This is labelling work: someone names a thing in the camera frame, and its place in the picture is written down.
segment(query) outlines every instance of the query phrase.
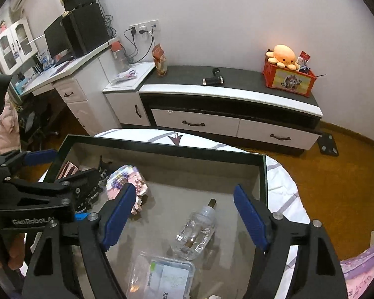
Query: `computer monitor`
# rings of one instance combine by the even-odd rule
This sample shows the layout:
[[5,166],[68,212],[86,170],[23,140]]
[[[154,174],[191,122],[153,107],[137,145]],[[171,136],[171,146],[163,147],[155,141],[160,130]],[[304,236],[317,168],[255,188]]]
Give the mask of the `computer monitor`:
[[51,25],[47,27],[46,30],[44,30],[47,47],[49,48],[52,58],[62,51],[69,50],[71,48],[64,27],[61,23],[62,18],[62,15],[60,15]]

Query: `hand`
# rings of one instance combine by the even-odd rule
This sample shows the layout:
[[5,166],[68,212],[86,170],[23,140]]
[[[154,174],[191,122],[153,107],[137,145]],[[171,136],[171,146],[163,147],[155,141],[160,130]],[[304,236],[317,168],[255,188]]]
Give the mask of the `hand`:
[[25,234],[20,233],[16,235],[14,241],[11,244],[10,250],[8,251],[9,260],[8,260],[8,267],[11,270],[19,269],[23,265],[23,260],[25,258],[25,242],[24,242]]

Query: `red box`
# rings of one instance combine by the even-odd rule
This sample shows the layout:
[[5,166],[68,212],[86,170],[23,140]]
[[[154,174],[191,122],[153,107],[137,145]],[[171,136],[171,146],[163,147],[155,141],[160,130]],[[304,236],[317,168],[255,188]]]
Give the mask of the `red box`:
[[263,75],[266,79],[266,86],[275,89],[281,89],[297,94],[310,96],[311,89],[316,81],[316,77],[312,71],[308,74],[291,71],[287,68],[282,69],[277,65],[273,65],[267,61],[269,57],[265,57]]

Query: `paper label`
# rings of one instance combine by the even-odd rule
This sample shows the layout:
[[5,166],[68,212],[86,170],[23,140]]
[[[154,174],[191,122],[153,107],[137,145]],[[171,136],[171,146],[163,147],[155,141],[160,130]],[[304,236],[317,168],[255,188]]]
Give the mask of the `paper label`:
[[144,299],[183,299],[188,270],[151,262]]

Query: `plastic water bottle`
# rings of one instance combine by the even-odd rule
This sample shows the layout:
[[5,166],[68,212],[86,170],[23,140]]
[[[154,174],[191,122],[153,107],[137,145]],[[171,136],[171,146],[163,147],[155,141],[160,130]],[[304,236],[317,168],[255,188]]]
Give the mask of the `plastic water bottle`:
[[172,243],[172,249],[176,255],[190,261],[202,253],[216,228],[213,209],[215,204],[216,200],[212,199],[201,211],[190,215],[187,224]]

